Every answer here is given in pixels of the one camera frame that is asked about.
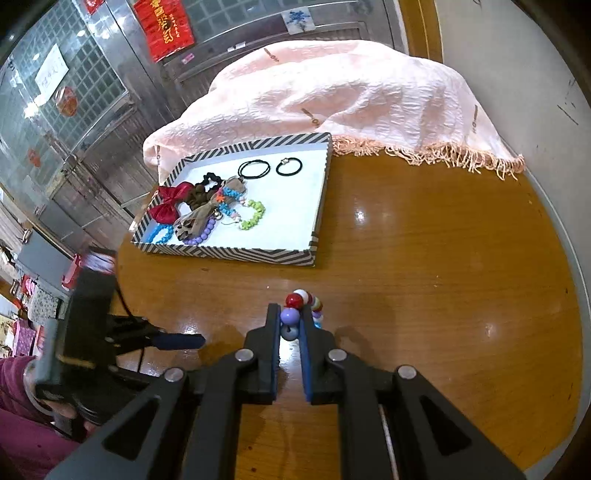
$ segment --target green beaded bracelet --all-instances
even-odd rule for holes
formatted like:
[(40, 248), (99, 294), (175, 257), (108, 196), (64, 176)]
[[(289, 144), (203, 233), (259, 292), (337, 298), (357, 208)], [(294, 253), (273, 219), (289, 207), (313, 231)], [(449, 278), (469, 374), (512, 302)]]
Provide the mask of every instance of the green beaded bracelet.
[(244, 220), (242, 223), (238, 224), (238, 228), (240, 230), (250, 230), (254, 227), (259, 220), (262, 218), (263, 214), (265, 213), (265, 206), (261, 202), (255, 202), (254, 200), (249, 200), (246, 203), (247, 207), (251, 207), (255, 209), (255, 214), (252, 216), (250, 220)]

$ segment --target paper sign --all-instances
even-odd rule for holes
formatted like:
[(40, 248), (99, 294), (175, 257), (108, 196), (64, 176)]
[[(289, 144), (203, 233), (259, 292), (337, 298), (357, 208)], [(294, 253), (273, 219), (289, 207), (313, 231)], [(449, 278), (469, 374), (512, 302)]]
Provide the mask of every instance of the paper sign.
[(154, 61), (195, 43), (180, 0), (139, 0), (134, 10)]
[(35, 77), (35, 83), (41, 92), (38, 103), (35, 100), (37, 105), (43, 105), (51, 98), (66, 73), (68, 73), (68, 67), (61, 56), (60, 49), (57, 44), (53, 45)]
[(316, 30), (316, 25), (312, 19), (310, 9), (308, 7), (292, 8), (291, 10), (283, 10), (281, 12), (287, 32), (289, 35), (296, 35), (298, 33), (310, 32)]

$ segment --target white wall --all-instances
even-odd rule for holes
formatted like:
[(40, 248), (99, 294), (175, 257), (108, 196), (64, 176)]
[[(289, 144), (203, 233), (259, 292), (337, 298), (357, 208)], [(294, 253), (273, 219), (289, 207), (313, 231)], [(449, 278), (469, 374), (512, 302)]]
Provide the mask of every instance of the white wall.
[[(525, 157), (591, 286), (591, 108), (573, 75), (541, 28), (511, 0), (436, 5), (445, 63), (464, 76), (500, 135)], [(576, 267), (571, 263), (573, 277)], [(579, 284), (584, 364), (576, 425), (589, 405), (591, 385), (591, 329)], [(544, 478), (569, 441), (529, 468), (528, 478)]]
[(10, 317), (12, 312), (16, 313), (18, 308), (4, 296), (0, 295), (0, 314)]

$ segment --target white bead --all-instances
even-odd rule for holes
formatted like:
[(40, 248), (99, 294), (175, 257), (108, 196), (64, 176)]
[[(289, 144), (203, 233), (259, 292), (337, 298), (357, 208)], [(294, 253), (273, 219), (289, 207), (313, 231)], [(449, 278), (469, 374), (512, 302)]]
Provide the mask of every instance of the white bead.
[(320, 308), (320, 306), (322, 305), (322, 302), (320, 301), (320, 299), (318, 297), (314, 297), (314, 303), (312, 304), (312, 310), (318, 310)]
[(297, 290), (294, 290), (294, 293), (297, 293), (300, 297), (302, 297), (302, 299), (304, 299), (304, 305), (308, 303), (308, 292), (302, 290), (301, 288), (298, 288)]

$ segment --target pink cloth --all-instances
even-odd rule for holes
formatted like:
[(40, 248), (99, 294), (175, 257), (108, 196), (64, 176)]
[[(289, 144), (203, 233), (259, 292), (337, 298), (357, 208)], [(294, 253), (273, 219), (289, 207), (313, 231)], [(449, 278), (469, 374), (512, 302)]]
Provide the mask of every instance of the pink cloth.
[(458, 72), (365, 40), (292, 40), (224, 68), (209, 93), (144, 142), (163, 182), (183, 157), (243, 141), (330, 132), (337, 155), (381, 149), (412, 165), (523, 170)]
[(29, 356), (37, 332), (29, 328), (26, 320), (17, 320), (17, 334), (14, 336), (12, 356)]
[(21, 407), (0, 390), (0, 447), (26, 480), (41, 480), (78, 444), (59, 437), (32, 413), (36, 410), (22, 382), (25, 367), (32, 359), (30, 356), (0, 359), (0, 387), (29, 406), (29, 409)]

